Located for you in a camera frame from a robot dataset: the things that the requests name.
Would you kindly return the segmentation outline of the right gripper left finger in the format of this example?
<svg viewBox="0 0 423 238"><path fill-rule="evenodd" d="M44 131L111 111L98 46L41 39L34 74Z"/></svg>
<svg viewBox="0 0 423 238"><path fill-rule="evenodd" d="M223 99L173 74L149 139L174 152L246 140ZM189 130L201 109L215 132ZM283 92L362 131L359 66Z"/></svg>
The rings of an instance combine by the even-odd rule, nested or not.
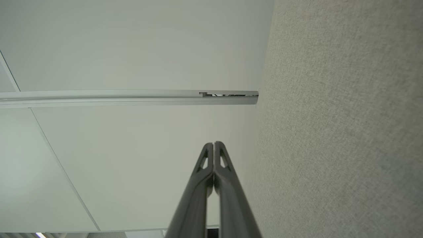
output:
<svg viewBox="0 0 423 238"><path fill-rule="evenodd" d="M212 192L213 143L206 143L194 166L165 237L207 237L207 199Z"/></svg>

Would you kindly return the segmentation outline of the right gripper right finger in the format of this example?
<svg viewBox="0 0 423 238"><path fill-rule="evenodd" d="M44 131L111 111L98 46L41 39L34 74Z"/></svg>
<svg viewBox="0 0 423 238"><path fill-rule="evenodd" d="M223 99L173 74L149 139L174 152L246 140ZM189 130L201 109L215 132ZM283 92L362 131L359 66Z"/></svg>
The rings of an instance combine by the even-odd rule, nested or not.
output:
<svg viewBox="0 0 423 238"><path fill-rule="evenodd" d="M214 144L214 188L220 199L220 238L261 238L262 234L226 146Z"/></svg>

